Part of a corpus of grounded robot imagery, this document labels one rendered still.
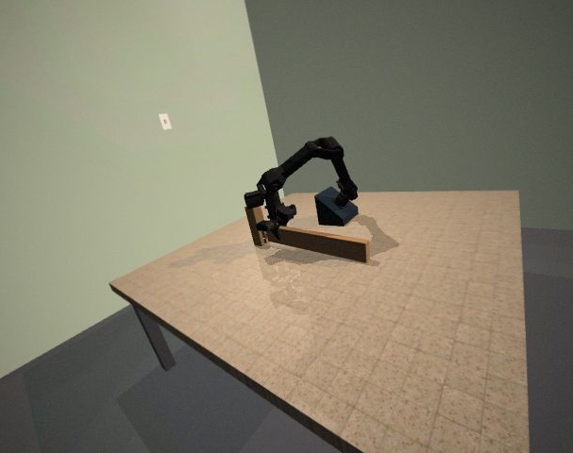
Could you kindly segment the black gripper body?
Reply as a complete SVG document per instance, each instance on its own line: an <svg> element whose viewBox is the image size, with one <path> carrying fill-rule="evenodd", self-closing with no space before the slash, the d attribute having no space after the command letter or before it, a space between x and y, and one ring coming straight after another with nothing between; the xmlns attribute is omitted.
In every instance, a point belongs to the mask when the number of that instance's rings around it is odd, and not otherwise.
<svg viewBox="0 0 573 453"><path fill-rule="evenodd" d="M261 222L257 223L256 227L258 231L269 231L278 225L277 223L278 220L282 220L280 218L277 219L274 216L274 210L276 209L276 205L280 207L281 206L280 201L275 204L266 204L265 208L268 210L269 214L267 216L267 219L270 220L269 221L262 220Z"/></svg>

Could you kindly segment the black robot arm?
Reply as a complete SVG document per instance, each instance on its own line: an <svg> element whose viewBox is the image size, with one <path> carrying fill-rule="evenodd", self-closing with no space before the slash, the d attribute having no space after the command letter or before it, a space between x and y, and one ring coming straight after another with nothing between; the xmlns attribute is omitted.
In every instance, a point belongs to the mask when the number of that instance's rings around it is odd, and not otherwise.
<svg viewBox="0 0 573 453"><path fill-rule="evenodd" d="M250 210L262 206L264 199L266 204L279 202L278 190L283 188L282 186L288 176L312 158L331 159L339 177L339 180L336 182L341 190L338 196L331 201L340 209L348 207L347 202L349 200L353 201L358 197L358 187L348 174L343 160L344 155L344 148L334 137L318 138L315 141L306 142L300 150L279 167L271 168L263 173L260 181L256 185L258 188L256 191L244 194L244 201L247 208ZM296 207L294 204L286 207L283 202L280 207L276 205L276 209L274 210L275 218L280 218L285 222L293 219L295 213Z"/></svg>

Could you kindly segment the dark brown wooden rail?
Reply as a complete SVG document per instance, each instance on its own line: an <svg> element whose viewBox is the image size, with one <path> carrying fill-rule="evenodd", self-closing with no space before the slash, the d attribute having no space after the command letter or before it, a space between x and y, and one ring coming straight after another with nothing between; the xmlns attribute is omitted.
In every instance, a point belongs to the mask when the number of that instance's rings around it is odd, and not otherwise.
<svg viewBox="0 0 573 453"><path fill-rule="evenodd" d="M270 230L266 231L268 242L364 263L370 260L369 240L288 226L280 226L278 230L280 240Z"/></svg>

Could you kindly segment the wooden post with slot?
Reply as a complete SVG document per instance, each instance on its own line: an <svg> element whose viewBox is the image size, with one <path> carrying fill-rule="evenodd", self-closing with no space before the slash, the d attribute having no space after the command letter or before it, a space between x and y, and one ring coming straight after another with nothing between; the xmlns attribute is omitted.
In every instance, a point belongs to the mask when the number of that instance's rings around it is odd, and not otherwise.
<svg viewBox="0 0 573 453"><path fill-rule="evenodd" d="M248 223L250 226L254 245L264 246L265 243L269 243L268 238L266 239L266 236L265 236L266 231L258 231L257 227L256 227L257 223L264 220L261 206L250 209L250 210L247 207L244 207L244 208L245 208L247 220L248 220Z"/></svg>

